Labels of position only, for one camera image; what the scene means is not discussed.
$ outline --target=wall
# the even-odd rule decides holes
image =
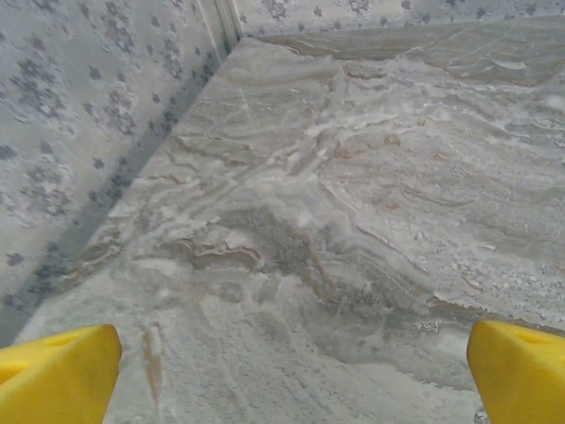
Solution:
[[[565,0],[233,0],[244,35],[556,15]]]
[[[72,272],[235,42],[209,0],[0,2],[4,307],[31,312]]]

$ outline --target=yellow plastic piece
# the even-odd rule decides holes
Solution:
[[[121,356],[111,325],[0,350],[0,422],[101,424]]]
[[[477,322],[467,360],[491,424],[565,423],[565,338]]]

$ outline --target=gray marble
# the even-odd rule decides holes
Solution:
[[[472,423],[565,330],[565,19],[243,40],[19,340],[115,323],[108,422]]]

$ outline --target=floor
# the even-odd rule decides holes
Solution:
[[[565,18],[246,39],[19,340],[108,423],[486,422],[480,318],[565,330]]]

